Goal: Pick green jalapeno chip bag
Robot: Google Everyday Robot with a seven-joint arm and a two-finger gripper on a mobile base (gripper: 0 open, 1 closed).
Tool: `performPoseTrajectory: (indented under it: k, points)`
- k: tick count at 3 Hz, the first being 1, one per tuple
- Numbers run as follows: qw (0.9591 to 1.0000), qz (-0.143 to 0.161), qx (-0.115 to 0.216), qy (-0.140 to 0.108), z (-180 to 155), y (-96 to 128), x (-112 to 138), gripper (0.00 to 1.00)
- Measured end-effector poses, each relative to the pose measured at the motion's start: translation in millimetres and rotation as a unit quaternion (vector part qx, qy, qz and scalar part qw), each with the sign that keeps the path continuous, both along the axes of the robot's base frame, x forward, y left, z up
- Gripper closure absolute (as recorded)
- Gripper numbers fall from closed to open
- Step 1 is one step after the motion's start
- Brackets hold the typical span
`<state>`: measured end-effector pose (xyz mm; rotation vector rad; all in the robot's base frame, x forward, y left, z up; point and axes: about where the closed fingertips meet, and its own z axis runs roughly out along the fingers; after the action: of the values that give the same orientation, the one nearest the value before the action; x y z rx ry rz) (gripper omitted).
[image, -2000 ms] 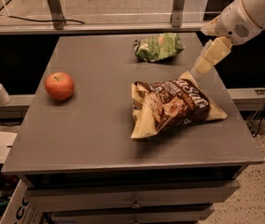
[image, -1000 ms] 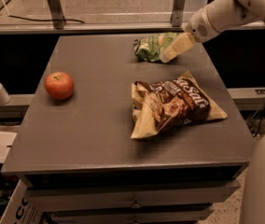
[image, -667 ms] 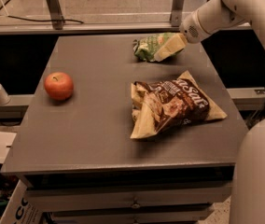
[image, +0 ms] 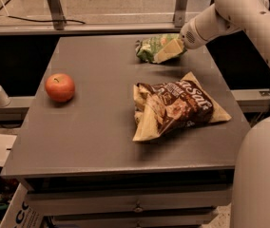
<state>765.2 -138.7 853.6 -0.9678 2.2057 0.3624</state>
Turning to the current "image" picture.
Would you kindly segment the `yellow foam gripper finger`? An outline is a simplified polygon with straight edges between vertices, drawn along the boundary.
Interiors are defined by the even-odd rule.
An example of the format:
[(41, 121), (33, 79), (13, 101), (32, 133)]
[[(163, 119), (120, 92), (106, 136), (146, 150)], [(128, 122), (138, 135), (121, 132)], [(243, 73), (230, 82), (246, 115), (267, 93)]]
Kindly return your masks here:
[(175, 58), (183, 53), (184, 45), (180, 39), (172, 39), (159, 52), (154, 55), (156, 64)]

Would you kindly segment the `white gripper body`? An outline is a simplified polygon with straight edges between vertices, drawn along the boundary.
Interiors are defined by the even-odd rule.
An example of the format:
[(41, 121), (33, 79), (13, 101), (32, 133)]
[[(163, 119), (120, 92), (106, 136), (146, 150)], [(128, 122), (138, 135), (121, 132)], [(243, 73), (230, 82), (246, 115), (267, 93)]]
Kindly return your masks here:
[(180, 31), (180, 38), (187, 49), (204, 46), (210, 39), (207, 18), (200, 14), (185, 23)]

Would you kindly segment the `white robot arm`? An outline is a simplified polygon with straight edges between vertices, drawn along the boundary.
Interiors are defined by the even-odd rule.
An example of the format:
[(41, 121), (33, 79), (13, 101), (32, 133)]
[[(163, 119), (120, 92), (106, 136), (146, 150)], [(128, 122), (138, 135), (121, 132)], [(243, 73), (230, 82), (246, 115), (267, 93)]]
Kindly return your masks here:
[[(243, 30), (270, 67), (270, 11), (263, 0), (214, 0), (183, 24), (187, 49)], [(230, 228), (270, 228), (270, 117), (245, 136), (236, 160)]]

